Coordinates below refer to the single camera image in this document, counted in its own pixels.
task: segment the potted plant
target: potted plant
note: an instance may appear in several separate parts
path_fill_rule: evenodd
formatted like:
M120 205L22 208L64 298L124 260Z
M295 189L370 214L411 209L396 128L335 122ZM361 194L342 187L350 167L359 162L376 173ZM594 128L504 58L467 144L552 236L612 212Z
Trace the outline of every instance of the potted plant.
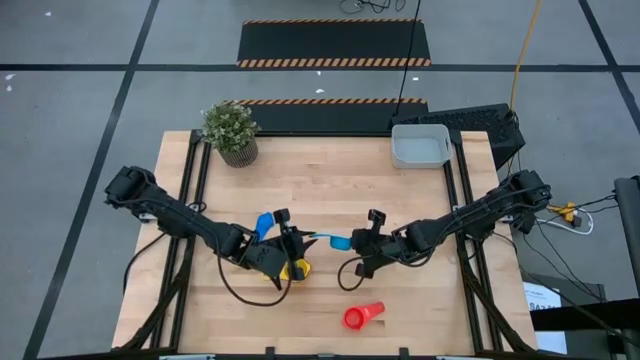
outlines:
M223 102L202 111L203 139L218 149L227 165L241 168L258 157L258 124L251 120L251 109L237 102Z

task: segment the plant pot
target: plant pot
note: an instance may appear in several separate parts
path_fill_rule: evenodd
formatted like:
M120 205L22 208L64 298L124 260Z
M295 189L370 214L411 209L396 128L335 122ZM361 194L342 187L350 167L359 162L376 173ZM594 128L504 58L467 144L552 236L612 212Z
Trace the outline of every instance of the plant pot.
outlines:
M251 165L258 157L258 144L256 144L256 139L252 138L240 151L225 152L218 150L218 152L227 165L234 168L241 168Z

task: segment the red cup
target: red cup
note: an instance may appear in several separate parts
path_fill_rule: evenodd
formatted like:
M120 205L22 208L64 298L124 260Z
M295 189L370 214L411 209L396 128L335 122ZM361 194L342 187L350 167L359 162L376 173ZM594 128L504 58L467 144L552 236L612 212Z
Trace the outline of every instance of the red cup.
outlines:
M383 312L384 304L381 301L364 306L354 306L345 311L342 324L349 329L359 331L369 320Z

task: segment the white container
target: white container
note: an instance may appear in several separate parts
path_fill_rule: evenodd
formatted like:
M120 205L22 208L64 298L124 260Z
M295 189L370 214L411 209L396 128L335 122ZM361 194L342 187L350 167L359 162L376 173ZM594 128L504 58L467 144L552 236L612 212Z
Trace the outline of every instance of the white container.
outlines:
M449 129L440 124L396 125L391 158L398 169L434 169L451 160Z

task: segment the yellow object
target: yellow object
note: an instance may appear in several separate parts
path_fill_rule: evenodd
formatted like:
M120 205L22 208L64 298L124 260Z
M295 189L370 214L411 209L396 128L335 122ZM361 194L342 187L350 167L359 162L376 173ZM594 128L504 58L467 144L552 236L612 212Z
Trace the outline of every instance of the yellow object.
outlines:
M306 279L307 276L309 276L309 273L311 272L311 264L305 259L296 260L295 267L302 269L302 272L304 273L304 279ZM269 278L266 275L263 275L262 277L265 280L269 280ZM288 264L285 264L284 267L282 268L282 271L280 272L280 279L285 281L289 280Z
M547 208L553 212L558 213L559 215L562 215L562 218L564 219L564 221L568 222L569 224L573 224L573 221L575 219L575 213L576 213L575 203L568 202L567 206L549 205Z
M527 53L527 48L529 47L529 40L531 40L531 34L533 34L533 28L536 25L536 21L538 21L538 14L540 13L541 5L542 5L542 0L538 0L536 2L536 9L533 11L533 17L531 18L531 22L529 23L529 30L527 31L527 36L524 38L524 44L522 44L522 50L520 50L520 57L518 58L518 63L516 64L516 71L514 71L513 73L513 84L511 84L511 99L509 100L510 110L513 110L513 107L516 104L516 88L518 87L518 77L520 76L520 66L522 65L522 60L524 60L524 55ZM509 173L507 175L511 175L512 163L513 163L513 157L509 159L509 167L508 167Z

